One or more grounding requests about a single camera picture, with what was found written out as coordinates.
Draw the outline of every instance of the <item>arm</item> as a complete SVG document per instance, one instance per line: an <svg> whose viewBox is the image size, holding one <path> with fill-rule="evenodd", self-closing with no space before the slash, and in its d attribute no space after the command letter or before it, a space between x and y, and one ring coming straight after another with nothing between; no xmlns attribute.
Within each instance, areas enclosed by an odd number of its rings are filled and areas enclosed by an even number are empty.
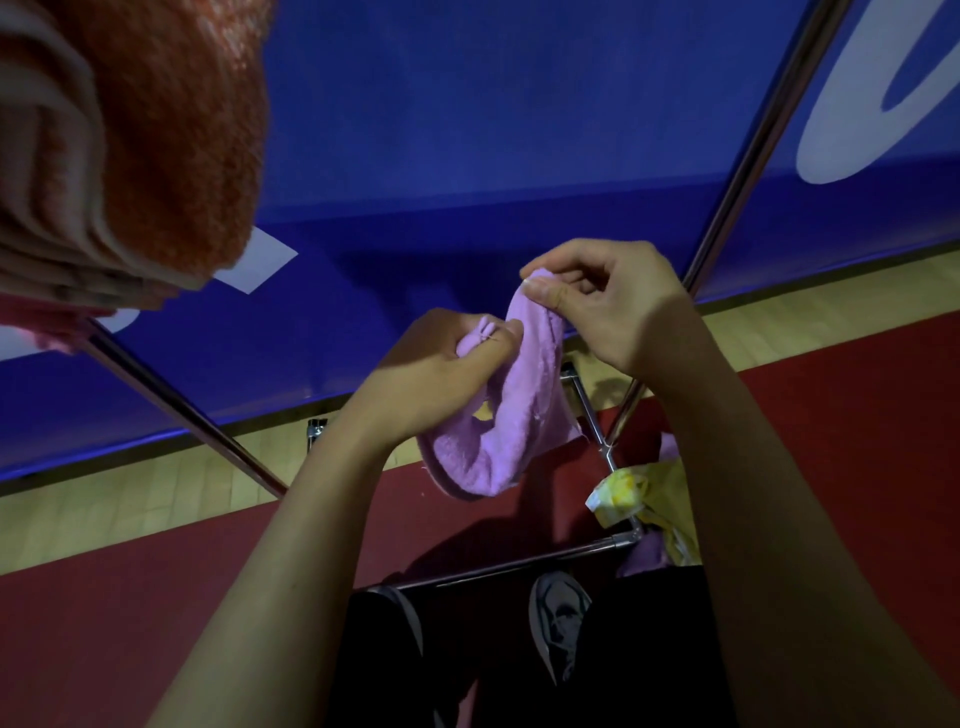
<svg viewBox="0 0 960 728"><path fill-rule="evenodd" d="M393 448L465 406L516 353L511 322L463 359L478 316L417 320L320 438L150 726L312 724L325 714L373 489Z"/></svg>
<svg viewBox="0 0 960 728"><path fill-rule="evenodd" d="M952 695L887 614L790 453L647 243L575 240L528 296L647 382L684 458L744 725L955 725Z"/></svg>

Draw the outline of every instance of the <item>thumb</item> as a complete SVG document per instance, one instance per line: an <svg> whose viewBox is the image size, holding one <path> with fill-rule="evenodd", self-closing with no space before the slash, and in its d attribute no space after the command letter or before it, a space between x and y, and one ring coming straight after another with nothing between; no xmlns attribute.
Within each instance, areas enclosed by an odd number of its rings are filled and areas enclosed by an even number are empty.
<svg viewBox="0 0 960 728"><path fill-rule="evenodd" d="M546 276L537 276L525 280L520 285L520 290L534 303L559 313L574 327L579 328L583 323L587 296L568 283Z"/></svg>
<svg viewBox="0 0 960 728"><path fill-rule="evenodd" d="M480 389L497 369L516 355L522 339L523 324L513 319L498 326L488 339L457 360L457 366L466 372L474 391Z"/></svg>

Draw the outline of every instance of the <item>towel stack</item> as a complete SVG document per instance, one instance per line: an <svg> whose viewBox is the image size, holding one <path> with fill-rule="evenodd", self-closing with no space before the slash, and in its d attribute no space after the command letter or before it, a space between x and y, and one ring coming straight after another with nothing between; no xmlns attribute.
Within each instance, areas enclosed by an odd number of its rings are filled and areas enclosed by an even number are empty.
<svg viewBox="0 0 960 728"><path fill-rule="evenodd" d="M0 0L0 324L157 309L250 237L271 0Z"/></svg>

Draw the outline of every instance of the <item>purple cloth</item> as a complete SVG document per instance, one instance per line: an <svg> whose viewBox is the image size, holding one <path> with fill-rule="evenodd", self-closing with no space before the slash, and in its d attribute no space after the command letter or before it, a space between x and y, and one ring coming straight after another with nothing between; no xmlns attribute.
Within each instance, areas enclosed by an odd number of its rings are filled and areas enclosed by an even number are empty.
<svg viewBox="0 0 960 728"><path fill-rule="evenodd" d="M545 270L533 276L553 274ZM442 425L417 438L423 463L449 495L464 500L496 496L514 487L530 461L581 435L560 384L563 317L517 291L507 321L523 322L516 359L500 368L473 400ZM496 322L483 319L457 345L466 356L489 338ZM484 401L491 420L473 416Z"/></svg>
<svg viewBox="0 0 960 728"><path fill-rule="evenodd" d="M616 570L616 577L633 576L635 573L656 571L670 566L670 557L667 556L666 546L663 543L663 531L649 529L640 543L634 546L620 568Z"/></svg>
<svg viewBox="0 0 960 728"><path fill-rule="evenodd" d="M664 460L676 460L678 457L680 457L680 448L677 447L677 438L669 432L662 432L660 456L657 461L662 463ZM616 570L616 576L623 578L633 576L635 573L665 569L668 566L670 566L670 557L663 542L663 532L658 528L648 527L640 543L631 549L623 564Z"/></svg>

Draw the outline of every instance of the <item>metal frame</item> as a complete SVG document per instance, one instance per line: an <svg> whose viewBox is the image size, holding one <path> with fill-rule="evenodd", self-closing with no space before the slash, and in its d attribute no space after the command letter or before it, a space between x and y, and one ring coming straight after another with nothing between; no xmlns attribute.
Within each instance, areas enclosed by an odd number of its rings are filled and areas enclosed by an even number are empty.
<svg viewBox="0 0 960 728"><path fill-rule="evenodd" d="M767 98L756 118L753 130L740 153L737 164L724 190L717 208L710 218L703 237L697 246L689 268L684 274L684 286L695 296L710 274L717 257L730 237L747 200L780 137L787 122L796 110L820 61L830 46L837 29L852 0L817 0L811 5L775 79ZM157 372L125 349L105 328L95 321L89 322L93 333L83 345L83 350L133 389L169 414L177 423L186 427L230 463L249 475L253 480L277 497L286 493L287 487L259 460L247 452L236 440L214 424L203 412ZM590 434L597 443L600 454L611 472L617 466L613 450L619 442L623 429L629 422L636 405L646 391L642 382L632 381L607 435L603 434L596 413L593 411L576 370L564 366L562 379L573 385L587 417ZM425 586L444 586L484 578L498 573L524 569L534 564L563 559L572 559L635 544L642 537L642 528L636 519L631 520L632 529L626 533L613 534L591 544L560 549L526 559L497 564L483 569L464 571L431 579L421 579L398 585L401 589Z"/></svg>

